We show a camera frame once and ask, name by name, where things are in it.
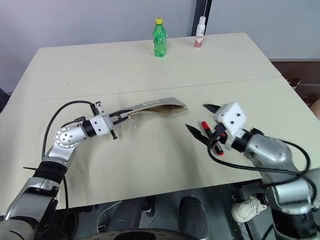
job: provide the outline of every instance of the white wall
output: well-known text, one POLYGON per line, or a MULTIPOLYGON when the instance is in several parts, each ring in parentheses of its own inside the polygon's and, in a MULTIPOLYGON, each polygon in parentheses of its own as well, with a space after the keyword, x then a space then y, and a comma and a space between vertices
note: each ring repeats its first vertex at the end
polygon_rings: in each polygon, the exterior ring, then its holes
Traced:
POLYGON ((0 88, 13 91, 42 47, 147 40, 155 17, 190 36, 195 0, 0 0, 0 88))
POLYGON ((319 0, 213 0, 206 34, 247 33, 272 60, 320 60, 319 0))

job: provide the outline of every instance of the white sneaker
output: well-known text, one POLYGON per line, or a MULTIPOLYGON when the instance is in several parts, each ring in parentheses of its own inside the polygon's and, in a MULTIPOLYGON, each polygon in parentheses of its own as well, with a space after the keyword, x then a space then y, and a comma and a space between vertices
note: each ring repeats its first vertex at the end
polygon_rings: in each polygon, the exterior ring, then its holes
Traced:
POLYGON ((267 205, 261 204, 261 202, 256 197, 250 196, 244 202, 233 205, 231 214, 236 222, 244 223, 251 220, 266 208, 267 205))

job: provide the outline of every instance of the white pump cap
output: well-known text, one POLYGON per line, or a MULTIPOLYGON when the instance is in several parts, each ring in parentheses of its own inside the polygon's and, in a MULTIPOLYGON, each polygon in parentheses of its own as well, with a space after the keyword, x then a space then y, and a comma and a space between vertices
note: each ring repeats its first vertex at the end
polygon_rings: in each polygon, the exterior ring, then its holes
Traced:
POLYGON ((200 25, 205 25, 206 24, 206 17, 205 16, 201 16, 200 17, 199 24, 200 25))

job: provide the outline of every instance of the yellow bottle cap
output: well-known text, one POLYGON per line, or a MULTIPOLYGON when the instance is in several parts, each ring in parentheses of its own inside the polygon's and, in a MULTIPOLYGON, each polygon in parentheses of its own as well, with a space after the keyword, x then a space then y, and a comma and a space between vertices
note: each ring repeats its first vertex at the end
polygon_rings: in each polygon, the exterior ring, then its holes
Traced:
POLYGON ((155 24, 163 24, 164 23, 164 20, 162 19, 162 17, 157 17, 156 19, 155 19, 155 24))

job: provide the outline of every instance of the green bottle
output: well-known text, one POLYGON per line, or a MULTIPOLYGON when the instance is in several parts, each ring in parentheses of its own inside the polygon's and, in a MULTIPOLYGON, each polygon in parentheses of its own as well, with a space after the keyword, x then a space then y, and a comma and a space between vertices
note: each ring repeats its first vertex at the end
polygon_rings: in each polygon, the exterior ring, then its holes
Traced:
POLYGON ((164 20, 161 17, 155 19, 155 28, 153 30, 153 46, 154 46, 154 55, 156 57, 163 57, 166 55, 166 38, 167 33, 162 25, 164 20))

